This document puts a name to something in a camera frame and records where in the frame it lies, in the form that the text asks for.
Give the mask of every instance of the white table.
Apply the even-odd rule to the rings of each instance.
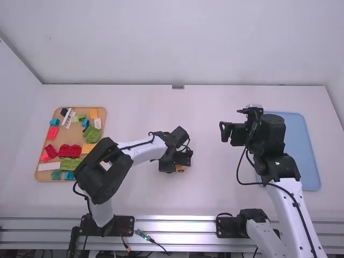
[[[86,214],[86,203],[72,193],[73,183],[37,182],[34,170],[53,111],[94,105],[107,109],[104,136],[114,141],[141,139],[149,131],[181,125],[194,151],[193,166],[183,174],[160,173],[156,162],[134,167],[113,198],[116,214],[134,215],[136,228],[150,231],[170,250],[252,252],[250,240],[217,239],[212,222],[220,212],[259,207],[278,227],[262,187],[240,186],[235,180],[242,148],[220,139],[219,122],[243,122],[245,116],[236,110],[249,103],[305,117],[322,181],[320,191],[304,193],[306,204],[325,250],[344,253],[344,134],[325,87],[242,85],[186,85],[184,90],[170,85],[45,86],[1,193],[0,226],[6,232],[0,233],[0,248],[67,249],[70,229]],[[247,162],[241,165],[240,178],[255,180]],[[133,249],[158,250],[138,237],[127,241]],[[123,249],[118,238],[89,238],[88,243],[90,249]]]

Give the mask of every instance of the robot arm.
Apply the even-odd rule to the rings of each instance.
[[[132,166],[158,160],[159,171],[172,173],[176,165],[190,166],[193,152],[177,149],[189,139],[180,126],[168,132],[151,132],[149,137],[132,142],[113,142],[103,138],[74,171],[76,182],[91,200],[89,210],[98,228],[106,235],[113,219],[111,197],[117,192]]]
[[[220,122],[222,142],[228,142],[230,137],[232,146],[245,146],[245,150],[254,155],[254,169],[262,183],[242,183],[237,179],[242,185],[266,187],[279,218],[283,243],[272,231],[262,210],[240,211],[236,220],[241,234],[253,239],[264,257],[327,257],[303,199],[297,165],[283,152],[284,119],[263,114],[263,108],[259,107],[238,112],[246,114],[247,121],[243,124]]]

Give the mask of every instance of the wooden tray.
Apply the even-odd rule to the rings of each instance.
[[[81,115],[81,114],[85,114],[86,117],[91,121],[92,125],[94,125],[94,120],[90,118],[90,110],[96,109],[97,110],[97,116],[100,117],[102,120],[102,136],[103,136],[105,121],[106,121],[106,110],[103,107],[66,107],[66,108],[71,108],[75,112],[76,116]],[[58,118],[62,123],[64,117],[60,114],[61,110],[62,110],[62,107],[56,109],[54,114],[53,114],[52,119]],[[40,155],[43,155],[46,153],[44,148],[49,144],[53,145],[57,152],[59,151],[60,146],[62,144],[68,144],[68,145],[76,144],[76,145],[79,145],[82,147],[82,145],[86,143],[86,138],[82,136],[83,130],[84,130],[84,127],[82,127],[80,122],[72,123],[70,125],[69,129],[66,129],[65,127],[61,126],[61,124],[60,124],[59,132],[58,132],[58,134],[54,140],[47,140],[47,137],[48,137],[48,132],[47,132],[46,140],[44,142],[44,146],[42,148],[42,152]],[[86,155],[87,154],[81,154],[80,158],[83,159]],[[51,162],[61,162],[62,160],[63,160],[62,158],[59,158],[57,156],[56,158],[49,160],[48,162],[43,162],[40,160],[40,157],[38,157],[38,164],[51,163]],[[38,181],[42,181],[42,182],[53,181],[52,176],[51,176],[51,173],[53,172],[53,170],[37,171],[38,164],[37,164],[36,171],[34,174],[35,178]],[[53,181],[53,182],[65,181],[65,175],[66,175],[66,172],[63,171],[62,175],[61,175],[61,179],[59,181]]]

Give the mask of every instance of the wire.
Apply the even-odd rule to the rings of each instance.
[[[241,185],[263,185],[263,183],[259,183],[259,182],[254,182],[254,183],[242,183],[242,182],[240,181],[240,179],[239,179],[239,168],[240,168],[240,164],[241,164],[243,155],[245,154],[246,150],[247,150],[247,148],[245,147],[245,148],[243,149],[243,152],[242,152],[242,154],[241,154],[241,157],[240,157],[238,166],[237,166],[237,168],[236,168],[236,180],[237,180],[238,183],[241,184]],[[247,158],[248,161],[251,163],[251,165],[253,165],[253,163],[252,163],[252,161],[250,161],[248,155],[246,156],[246,158]],[[302,224],[303,224],[303,227],[304,227],[304,229],[305,229],[305,232],[306,232],[308,241],[309,241],[309,243],[310,243],[311,251],[312,251],[312,253],[313,253],[313,255],[314,255],[314,258],[318,258],[318,257],[317,257],[316,250],[315,250],[315,248],[314,248],[313,241],[312,241],[311,236],[310,236],[310,233],[309,233],[309,231],[308,231],[308,228],[307,228],[305,219],[304,219],[304,217],[303,217],[303,215],[302,215],[301,209],[300,209],[299,204],[298,204],[298,202],[296,201],[295,197],[294,197],[291,193],[289,193],[286,189],[284,189],[283,187],[281,187],[281,186],[279,186],[279,185],[275,185],[275,184],[271,184],[271,183],[267,183],[267,185],[272,186],[272,187],[279,188],[280,190],[284,191],[287,195],[289,195],[290,198],[293,200],[293,202],[294,202],[293,205],[294,205],[294,207],[296,207],[296,209],[297,209],[297,211],[298,211],[298,213],[299,213],[299,215],[300,215],[300,219],[301,219]]]
[[[73,192],[79,196],[84,197],[84,199],[87,202],[87,209],[88,209],[88,213],[91,215],[92,217],[92,212],[91,212],[91,207],[90,207],[90,198],[86,195],[83,195],[82,193],[79,193],[78,191],[76,191],[75,187],[76,187],[77,181],[75,181],[74,185],[73,185]]]
[[[256,257],[257,252],[258,252],[258,247],[257,247],[256,250],[254,251],[254,254],[253,254],[252,258]]]
[[[178,150],[177,152],[183,152],[186,149],[190,149],[189,148],[190,138],[188,138],[187,141],[188,141],[188,143],[186,145],[184,145],[184,144],[182,145],[182,146],[184,146],[184,148],[181,149],[181,150]]]
[[[228,212],[222,212],[222,213],[220,213],[220,214],[218,214],[218,215],[216,216],[216,222],[218,222],[219,217],[220,217],[220,216],[223,216],[223,215],[227,215],[227,216],[233,217],[233,215],[231,215],[231,214],[228,213]],[[223,230],[226,230],[226,228],[223,227],[223,226],[221,225],[221,223],[219,223],[219,227],[220,227],[221,229],[223,229]]]
[[[33,252],[33,250],[27,252],[27,253],[24,254],[24,255],[19,255],[19,254],[17,254],[17,256],[19,256],[19,257],[28,257],[28,255],[31,254],[32,252]]]
[[[149,132],[148,133],[149,136],[153,135],[152,139],[149,140],[149,141],[146,141],[146,142],[141,142],[140,144],[135,144],[135,145],[131,145],[131,146],[126,146],[126,147],[123,147],[123,148],[120,148],[120,150],[122,151],[123,149],[131,149],[131,148],[135,148],[135,147],[138,147],[138,146],[141,146],[141,145],[145,145],[145,144],[151,144],[153,143],[154,139],[155,139],[155,134],[153,132]]]
[[[254,167],[254,164],[253,164],[253,162],[250,160],[250,158],[248,157],[248,150],[246,150],[246,158],[247,158],[247,160],[248,160],[248,162],[251,164],[251,166],[252,167]]]
[[[86,247],[87,238],[88,238],[88,235],[87,235],[86,238],[85,238],[84,247],[82,248],[83,251],[85,250],[85,247]]]
[[[139,256],[139,255],[142,254],[143,252],[144,252],[144,251],[140,251],[140,252],[138,252],[137,254],[135,253],[134,257]]]
[[[153,253],[153,251],[151,251],[151,252],[150,252],[149,254],[147,254],[146,256],[142,256],[142,257],[147,258],[147,257],[149,257],[152,253]]]

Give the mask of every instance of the metal frame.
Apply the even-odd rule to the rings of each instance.
[[[172,252],[250,252],[256,245],[251,239],[219,239],[213,216],[135,216],[135,228],[151,235]],[[344,254],[344,222],[313,221],[327,254]],[[71,229],[80,218],[0,218],[0,249],[68,249]],[[277,221],[272,228],[280,229]],[[82,249],[84,236],[78,238]],[[160,251],[139,236],[125,238],[132,250]],[[124,250],[119,237],[88,237],[86,249]]]

